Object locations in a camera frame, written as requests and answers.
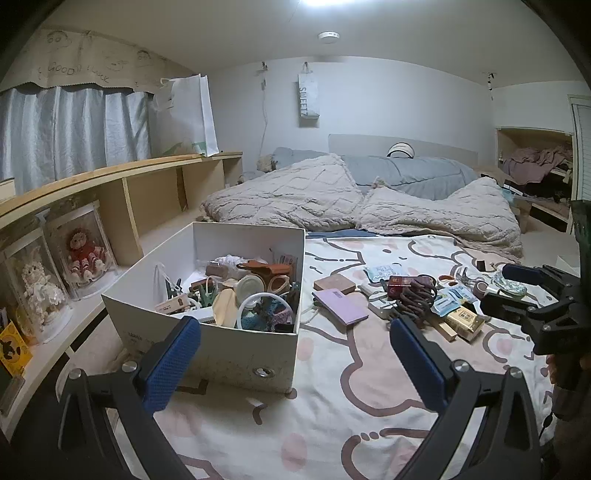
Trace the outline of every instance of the pink notebook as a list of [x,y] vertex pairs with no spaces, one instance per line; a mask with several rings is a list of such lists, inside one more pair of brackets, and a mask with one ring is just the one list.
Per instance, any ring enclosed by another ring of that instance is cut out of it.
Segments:
[[345,325],[352,325],[369,317],[368,309],[349,300],[338,288],[313,291],[312,296]]

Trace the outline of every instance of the wall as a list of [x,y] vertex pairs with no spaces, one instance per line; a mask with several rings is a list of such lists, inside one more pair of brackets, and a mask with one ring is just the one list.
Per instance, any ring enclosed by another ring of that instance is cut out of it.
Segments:
[[496,127],[574,130],[568,95],[591,95],[585,82],[535,82],[493,89]]
[[[300,121],[297,75],[308,60],[319,84],[320,119]],[[396,60],[338,57],[268,62],[268,127],[262,155],[277,147],[328,151],[329,134],[413,138],[495,155],[486,87]],[[264,129],[260,63],[209,75],[220,149],[242,150],[245,171],[256,169]]]

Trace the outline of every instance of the white lid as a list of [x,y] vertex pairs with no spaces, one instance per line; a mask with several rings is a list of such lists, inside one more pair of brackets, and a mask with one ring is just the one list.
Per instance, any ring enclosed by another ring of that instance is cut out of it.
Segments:
[[236,301],[241,305],[251,295],[264,292],[265,284],[259,276],[247,275],[236,284],[234,291],[236,292]]

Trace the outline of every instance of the bedspread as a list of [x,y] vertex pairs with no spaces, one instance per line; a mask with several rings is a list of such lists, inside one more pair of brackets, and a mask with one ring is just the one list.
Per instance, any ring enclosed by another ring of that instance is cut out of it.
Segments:
[[[366,281],[364,265],[393,262],[412,275],[454,274],[464,265],[476,275],[477,258],[490,270],[491,263],[506,262],[434,235],[306,240],[300,308],[302,323],[309,323],[300,328],[292,392],[276,395],[201,380],[179,387],[154,417],[196,478],[392,479],[437,415],[424,408],[390,347],[386,323],[372,316],[345,330],[312,308],[313,282],[341,273],[359,284]],[[541,305],[553,301],[539,287],[529,287],[527,295]],[[466,359],[476,370],[521,368],[540,429],[551,409],[551,385],[544,358],[533,355],[519,327],[492,319],[471,345],[461,339],[447,343],[430,327],[425,335],[451,359]],[[473,416],[445,478],[461,468],[482,413]],[[133,473],[145,478],[121,426],[116,435]]]

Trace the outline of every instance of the curtain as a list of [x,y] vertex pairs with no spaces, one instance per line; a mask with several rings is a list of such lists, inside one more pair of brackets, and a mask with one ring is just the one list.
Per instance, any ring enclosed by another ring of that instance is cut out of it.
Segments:
[[77,173],[150,158],[150,94],[26,84],[0,93],[0,177],[17,194]]

